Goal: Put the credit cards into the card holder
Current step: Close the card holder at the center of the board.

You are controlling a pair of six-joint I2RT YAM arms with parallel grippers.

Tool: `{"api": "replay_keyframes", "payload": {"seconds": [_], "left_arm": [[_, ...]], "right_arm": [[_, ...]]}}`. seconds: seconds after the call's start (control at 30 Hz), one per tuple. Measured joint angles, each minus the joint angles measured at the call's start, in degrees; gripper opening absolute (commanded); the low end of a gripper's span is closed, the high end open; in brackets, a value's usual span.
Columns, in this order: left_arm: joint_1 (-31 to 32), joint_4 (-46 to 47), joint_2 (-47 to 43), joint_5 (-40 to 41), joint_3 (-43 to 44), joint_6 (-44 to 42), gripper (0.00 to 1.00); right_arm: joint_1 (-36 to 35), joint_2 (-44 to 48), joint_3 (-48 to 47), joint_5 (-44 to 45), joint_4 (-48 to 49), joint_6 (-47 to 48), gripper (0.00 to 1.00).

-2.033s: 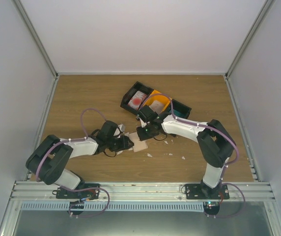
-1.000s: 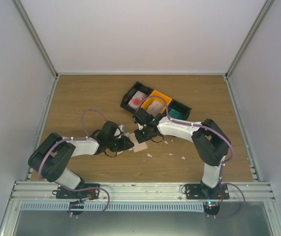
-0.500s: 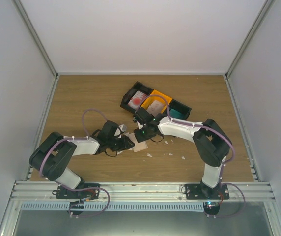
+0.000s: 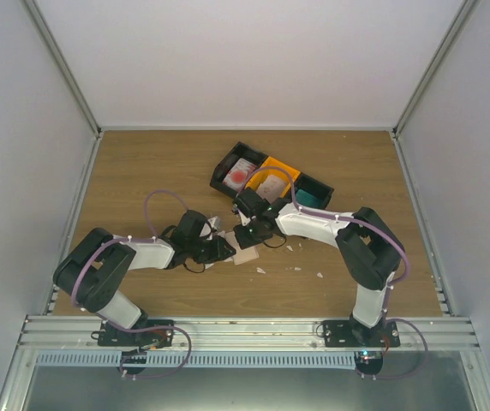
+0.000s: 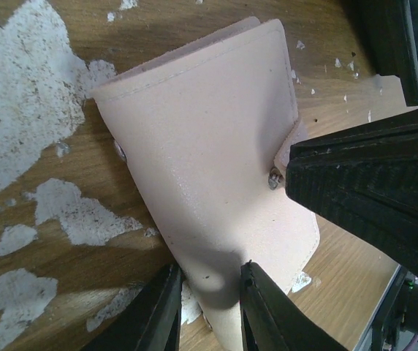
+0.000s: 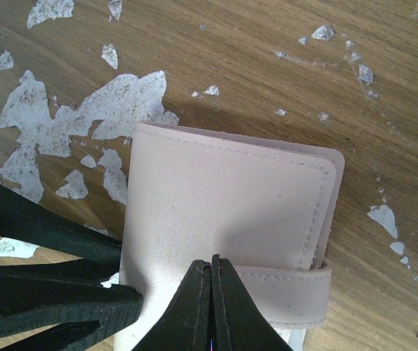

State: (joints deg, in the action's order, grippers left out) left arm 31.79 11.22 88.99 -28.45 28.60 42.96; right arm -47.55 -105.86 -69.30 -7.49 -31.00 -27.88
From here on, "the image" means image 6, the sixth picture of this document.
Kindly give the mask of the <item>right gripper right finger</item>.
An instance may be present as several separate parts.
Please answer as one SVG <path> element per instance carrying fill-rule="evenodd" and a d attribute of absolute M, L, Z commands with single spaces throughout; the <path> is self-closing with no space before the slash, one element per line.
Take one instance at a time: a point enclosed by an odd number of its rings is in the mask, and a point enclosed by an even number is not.
<path fill-rule="evenodd" d="M 262 316 L 227 258 L 211 262 L 214 350 L 290 350 Z"/>

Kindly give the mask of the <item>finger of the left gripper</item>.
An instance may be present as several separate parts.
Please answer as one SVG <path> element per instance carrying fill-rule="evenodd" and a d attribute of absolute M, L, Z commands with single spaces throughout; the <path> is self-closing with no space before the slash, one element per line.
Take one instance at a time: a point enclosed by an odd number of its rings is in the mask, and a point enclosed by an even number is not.
<path fill-rule="evenodd" d="M 118 263 L 121 258 L 120 241 L 65 219 L 1 184 L 0 236 L 97 263 Z"/>
<path fill-rule="evenodd" d="M 86 260 L 0 265 L 0 338 L 44 328 L 8 350 L 87 350 L 137 321 L 143 296 L 103 287 L 105 267 Z"/>

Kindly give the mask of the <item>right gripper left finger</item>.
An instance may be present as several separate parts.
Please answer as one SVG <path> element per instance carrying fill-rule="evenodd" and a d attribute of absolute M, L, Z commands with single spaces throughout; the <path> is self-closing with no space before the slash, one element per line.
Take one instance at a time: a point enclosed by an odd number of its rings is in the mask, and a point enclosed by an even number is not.
<path fill-rule="evenodd" d="M 210 349 L 210 263 L 189 266 L 167 309 L 135 350 Z"/>

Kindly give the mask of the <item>beige leather card holder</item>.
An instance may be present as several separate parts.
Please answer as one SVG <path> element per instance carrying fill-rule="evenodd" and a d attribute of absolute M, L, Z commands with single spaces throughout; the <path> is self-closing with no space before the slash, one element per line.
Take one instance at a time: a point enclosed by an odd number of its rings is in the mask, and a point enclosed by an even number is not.
<path fill-rule="evenodd" d="M 332 276 L 324 254 L 344 166 L 331 148 L 138 124 L 119 282 L 144 303 L 114 348 L 136 346 L 190 264 L 214 254 L 231 261 L 284 339 L 322 325 Z"/>

